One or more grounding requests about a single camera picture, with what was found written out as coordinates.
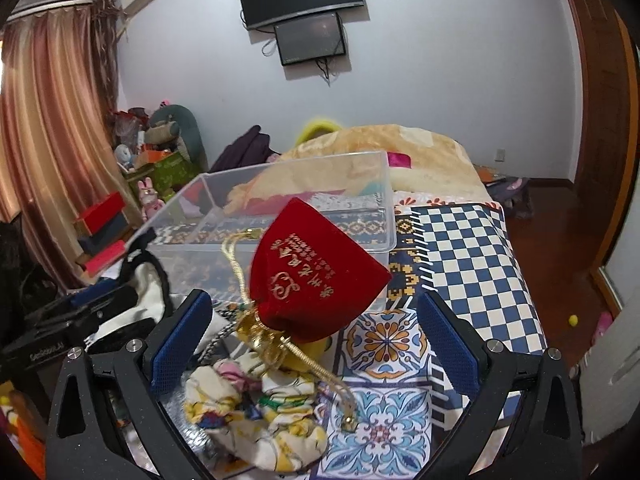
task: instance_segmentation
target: door frame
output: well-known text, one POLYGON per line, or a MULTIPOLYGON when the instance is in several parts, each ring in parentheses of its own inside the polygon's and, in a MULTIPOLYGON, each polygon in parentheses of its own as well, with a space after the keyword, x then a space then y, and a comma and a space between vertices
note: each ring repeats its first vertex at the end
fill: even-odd
MULTIPOLYGON (((584 168, 584 143, 582 139, 586 133, 587 116, 590 111, 590 97, 588 91, 588 74, 586 71, 586 53, 584 47, 584 38, 582 36, 582 27, 580 23, 580 16, 578 15, 575 7, 574 0, 568 0, 571 9, 571 14, 574 17, 575 31, 578 37, 578 49, 580 51, 580 68, 582 71, 582 133, 580 134, 580 152, 578 154, 578 167, 576 171, 576 180, 580 175, 580 172, 584 168)), ((614 205, 613 213, 610 218, 609 224, 605 231, 604 237, 600 243, 596 257, 589 268, 589 275, 593 280, 596 288, 602 294, 607 307, 611 311, 612 315, 616 317, 621 310, 622 304, 618 299, 616 291, 613 289, 606 273, 604 273, 604 265, 609 259, 613 247, 615 246, 622 225, 626 218, 626 213, 631 202, 633 195, 636 176, 638 173, 638 160, 640 150, 638 146, 638 127, 639 127, 639 114, 640 114, 640 102, 639 102, 639 89, 638 89, 638 56, 629 36, 628 30, 626 30, 625 23, 620 18, 618 12, 616 12, 616 19, 618 20, 618 27, 620 28, 620 35, 622 37, 623 49, 626 59, 626 72, 628 76, 628 88, 629 88, 629 134, 626 147, 626 157, 623 168, 622 180, 620 183, 620 189, 616 202, 614 205)))
POLYGON ((636 176, 638 175, 638 159, 639 159, 639 146, 638 146, 638 127, 639 127, 639 114, 640 114, 640 102, 638 92, 638 67, 636 51, 626 26, 616 12, 618 19, 618 26, 620 27, 620 33, 622 34, 622 42, 625 49, 626 58, 626 73, 629 81, 629 136, 626 147, 626 159, 625 168, 622 174, 622 182, 620 183, 620 190, 618 191, 618 197, 616 198, 616 205, 613 209, 613 214, 607 230, 605 231, 604 238, 600 243, 596 257, 591 264, 589 274, 593 279, 594 284, 603 295, 609 310, 616 317, 622 309, 622 304, 616 291, 613 289, 611 282, 609 281, 606 273, 604 272, 604 265, 613 252, 616 241, 622 231, 622 225, 625 222, 626 213, 629 209, 631 197, 636 183, 636 176))

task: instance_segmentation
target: orange object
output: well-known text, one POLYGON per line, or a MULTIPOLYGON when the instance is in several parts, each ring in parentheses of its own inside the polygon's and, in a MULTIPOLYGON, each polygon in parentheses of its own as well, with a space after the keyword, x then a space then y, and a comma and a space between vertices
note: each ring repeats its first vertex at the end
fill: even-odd
POLYGON ((18 417, 18 443, 22 448, 22 456, 27 465, 40 480, 45 480, 44 475, 44 444, 33 436, 28 425, 18 417))
POLYGON ((493 182, 495 180, 494 172, 489 170, 484 166, 476 166, 476 171, 478 172, 478 177, 483 184, 487 184, 489 182, 493 182))
POLYGON ((171 155, 171 153, 158 152, 158 150, 145 150, 136 157, 133 166, 138 170, 145 164, 153 164, 154 162, 158 162, 169 155, 171 155))

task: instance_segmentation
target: white wall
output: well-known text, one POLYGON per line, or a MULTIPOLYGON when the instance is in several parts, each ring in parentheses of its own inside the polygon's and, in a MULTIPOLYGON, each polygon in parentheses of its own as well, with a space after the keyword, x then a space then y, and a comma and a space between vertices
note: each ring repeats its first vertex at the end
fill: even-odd
POLYGON ((314 116, 344 126, 400 123, 448 134, 472 160, 566 178, 575 60, 561 0, 367 0, 342 12, 349 58, 329 88, 313 63, 264 57, 239 0, 155 0, 118 46, 130 106, 190 108, 209 161, 252 124, 290 148, 314 116), (494 163, 497 148, 506 161, 494 163))
POLYGON ((627 306, 640 282, 640 173, 636 180, 631 204, 622 231, 605 265, 605 272, 613 285, 622 307, 627 306))
POLYGON ((127 94, 122 87, 122 78, 118 78, 118 103, 116 104, 118 110, 129 110, 129 101, 127 100, 127 94))
POLYGON ((569 28, 569 44, 573 58, 574 70, 574 135, 572 140, 571 158, 569 160, 568 179, 575 182, 575 175, 578 171, 578 157, 580 156, 580 142, 582 140, 582 67, 580 66, 580 46, 578 44, 578 34, 575 30, 574 16, 571 12, 569 0, 560 0, 564 20, 569 28))

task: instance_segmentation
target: pink stuffed bunny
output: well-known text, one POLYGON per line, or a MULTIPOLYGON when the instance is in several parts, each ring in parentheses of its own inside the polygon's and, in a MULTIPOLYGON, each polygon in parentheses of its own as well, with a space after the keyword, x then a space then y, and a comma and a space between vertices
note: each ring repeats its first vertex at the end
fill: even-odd
POLYGON ((140 203, 142 204, 142 219, 146 222, 162 209, 164 202, 158 198, 158 192, 154 189, 154 184, 147 177, 145 181, 138 181, 140 203))

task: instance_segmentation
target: red velvet pouch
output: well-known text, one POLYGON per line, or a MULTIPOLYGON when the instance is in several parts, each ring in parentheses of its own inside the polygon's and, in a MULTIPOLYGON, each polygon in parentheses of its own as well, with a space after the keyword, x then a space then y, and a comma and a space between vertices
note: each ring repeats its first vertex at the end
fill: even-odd
POLYGON ((390 279, 386 267, 313 207, 293 198, 262 235, 249 295, 267 327, 307 343, 348 325, 390 279))

